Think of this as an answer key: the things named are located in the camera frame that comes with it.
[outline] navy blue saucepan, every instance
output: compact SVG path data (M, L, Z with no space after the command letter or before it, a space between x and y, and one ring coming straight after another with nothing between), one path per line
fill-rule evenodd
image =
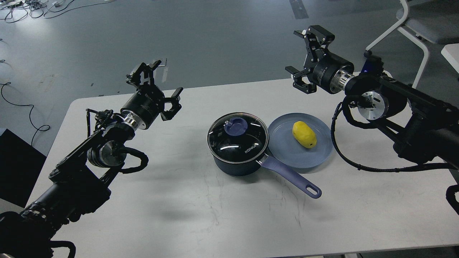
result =
M275 171L314 199L322 195L316 185L266 154L268 128L254 115L235 112L220 117L210 127L207 143L217 166L229 175L244 176L264 167Z

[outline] pot lid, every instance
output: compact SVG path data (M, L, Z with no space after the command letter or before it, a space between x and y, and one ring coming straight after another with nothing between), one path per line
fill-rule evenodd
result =
M268 129L254 115L230 113L217 119L207 134L212 154L227 163L250 162L268 146Z

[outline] blue plate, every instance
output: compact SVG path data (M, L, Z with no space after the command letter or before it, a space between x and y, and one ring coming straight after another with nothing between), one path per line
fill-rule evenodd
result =
M317 145L303 147L292 134L293 124L305 122L316 134ZM276 118L268 127L269 150L273 156L293 168L312 168L330 157L333 150L330 129L315 116L305 113L290 113Z

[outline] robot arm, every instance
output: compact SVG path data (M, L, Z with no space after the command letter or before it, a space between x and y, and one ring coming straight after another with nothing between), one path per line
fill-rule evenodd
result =
M108 186L118 173L144 169L148 164L146 154L124 143L135 136L137 129L148 129L158 115L170 120L181 108L179 95L183 88L166 98L154 84L153 71L160 63L141 63L127 75L127 83L137 91L121 113L88 110L97 113L96 131L56 165L49 175L53 185L44 194L19 214L0 214L0 253L15 258L45 258L52 257L51 248L68 247L69 257L74 257L75 246L71 242L51 238L62 225L78 221L81 215L95 212L105 203L111 194ZM165 103L172 103L170 110L164 110ZM123 168L127 154L138 157L140 165ZM109 169L97 178L86 166L87 161Z
M295 88L306 94L314 93L317 86L330 94L343 90L346 96L342 111L351 125L380 130L394 142L393 149L399 157L418 165L438 156L447 163L435 168L459 168L457 107L388 77L384 73L384 63L377 56L369 56L361 73L354 76L354 65L328 50L335 37L319 25L294 34L304 39L307 50L303 70L285 68L293 75ZM309 84L303 82L305 76ZM388 118L400 113L408 101L412 116L407 125L403 127L390 121ZM368 123L356 121L350 108L357 108ZM449 187L447 200L459 214L459 203L454 196L458 191L459 185Z

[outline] saucepan handle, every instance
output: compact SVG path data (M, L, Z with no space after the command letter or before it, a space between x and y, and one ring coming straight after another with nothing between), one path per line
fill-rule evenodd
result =
M306 178L302 177L297 172L293 171L289 166L285 165L284 163L280 162L274 157L267 157L262 163L261 166L274 172L278 173L300 190L305 192L311 198L317 199L322 195L322 190L318 188L315 184L311 183Z

